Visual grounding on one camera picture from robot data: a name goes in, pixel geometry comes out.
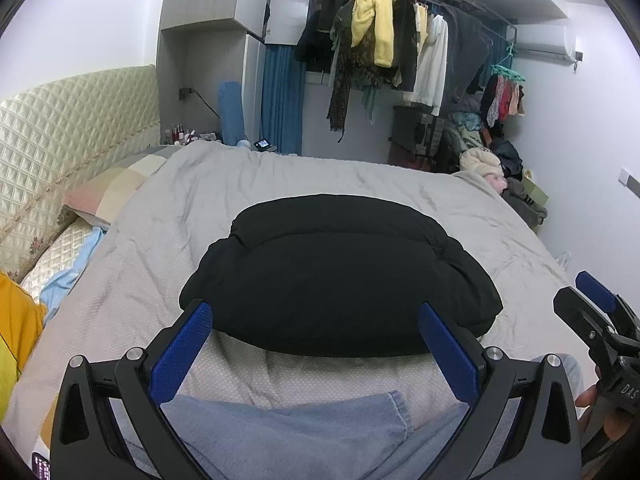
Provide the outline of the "right hand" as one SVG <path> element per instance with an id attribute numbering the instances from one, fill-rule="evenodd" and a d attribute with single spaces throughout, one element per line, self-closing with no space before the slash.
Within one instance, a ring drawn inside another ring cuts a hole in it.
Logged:
<path id="1" fill-rule="evenodd" d="M 575 400 L 576 408 L 585 410 L 578 420 L 580 445 L 583 448 L 601 440 L 605 443 L 617 442 L 636 421 L 636 416 L 623 408 L 616 408 L 601 390 L 598 380 Z"/>

